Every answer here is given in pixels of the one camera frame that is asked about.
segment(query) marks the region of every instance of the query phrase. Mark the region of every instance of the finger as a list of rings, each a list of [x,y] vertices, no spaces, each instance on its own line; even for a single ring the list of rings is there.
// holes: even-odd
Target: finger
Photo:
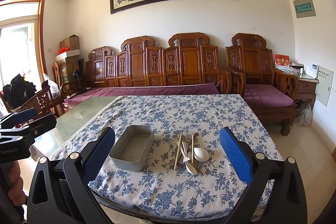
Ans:
[[[20,165],[17,161],[13,162],[12,168],[8,172],[8,178],[11,183],[15,183],[17,179],[20,177]]]
[[[22,191],[22,194],[19,198],[13,200],[13,204],[15,206],[21,206],[21,205],[25,204],[25,202],[26,202],[26,197],[25,197],[25,193],[23,191]]]
[[[13,201],[19,198],[22,194],[23,179],[19,177],[13,187],[8,191],[8,197]]]

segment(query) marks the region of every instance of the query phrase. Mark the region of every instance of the metal screw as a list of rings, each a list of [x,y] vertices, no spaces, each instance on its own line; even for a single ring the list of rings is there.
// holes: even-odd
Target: metal screw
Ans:
[[[40,162],[41,164],[45,163],[46,161],[47,161],[47,158],[46,158],[46,157],[42,157],[42,158],[40,158],[40,160],[39,160],[39,162]]]
[[[73,153],[70,154],[70,159],[72,159],[72,160],[75,160],[78,157],[79,157],[79,153],[78,152],[73,152]]]
[[[292,158],[292,157],[288,157],[288,162],[291,163],[291,164],[294,164],[295,163],[295,159]]]
[[[258,160],[263,160],[265,158],[265,155],[263,153],[256,153],[255,156]]]

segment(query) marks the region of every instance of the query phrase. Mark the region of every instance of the blue floral pattern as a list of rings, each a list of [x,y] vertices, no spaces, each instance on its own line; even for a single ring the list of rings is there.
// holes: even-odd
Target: blue floral pattern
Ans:
[[[155,141],[140,172],[121,170],[108,157],[90,188],[109,201],[143,214],[170,219],[206,220],[227,215],[246,184],[239,180],[219,143],[219,131],[228,126],[254,152],[282,160],[266,129],[240,95],[126,96],[118,97],[75,133],[54,155],[63,159],[96,140],[106,126],[116,140],[132,124],[153,127]],[[198,163],[203,176],[185,166],[174,170],[179,133],[198,132],[195,146],[210,159]],[[269,181],[260,200],[270,195]]]

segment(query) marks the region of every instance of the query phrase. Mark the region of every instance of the wooden door frame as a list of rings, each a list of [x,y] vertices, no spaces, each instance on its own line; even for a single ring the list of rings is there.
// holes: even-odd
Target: wooden door frame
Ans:
[[[48,74],[47,73],[47,66],[45,63],[45,57],[44,57],[44,46],[43,46],[43,13],[44,13],[44,3],[45,0],[0,0],[0,6],[7,5],[7,4],[13,4],[13,3],[23,3],[23,2],[38,2],[39,8],[38,8],[38,51],[39,51],[39,57],[37,57],[37,62],[40,63],[40,68],[42,74]]]

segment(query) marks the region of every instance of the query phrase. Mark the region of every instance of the utensil pile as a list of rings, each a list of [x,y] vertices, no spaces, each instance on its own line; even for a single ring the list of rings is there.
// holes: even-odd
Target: utensil pile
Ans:
[[[203,148],[194,148],[194,132],[188,132],[186,136],[183,136],[183,134],[181,133],[178,135],[178,137],[179,140],[176,142],[178,146],[174,169],[176,170],[177,164],[179,162],[180,165],[185,165],[189,173],[193,175],[200,173],[201,175],[203,175],[201,170],[194,163],[194,160],[205,162],[209,159],[209,153]],[[179,160],[180,151],[183,158]]]

